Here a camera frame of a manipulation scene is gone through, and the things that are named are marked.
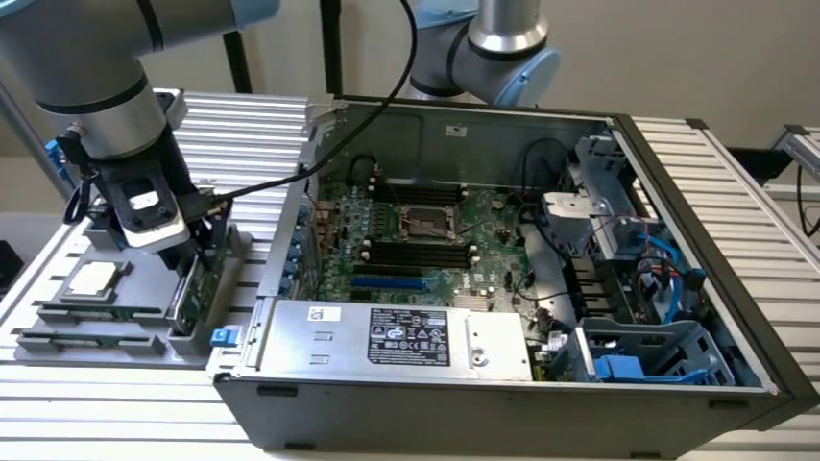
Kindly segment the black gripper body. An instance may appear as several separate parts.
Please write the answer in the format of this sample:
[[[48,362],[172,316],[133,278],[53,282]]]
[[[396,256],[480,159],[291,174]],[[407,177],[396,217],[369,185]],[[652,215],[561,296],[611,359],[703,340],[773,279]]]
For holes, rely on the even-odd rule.
[[[168,188],[177,199],[183,219],[196,240],[213,240],[224,235],[224,205],[193,184],[180,146],[169,125],[155,143],[155,156]]]

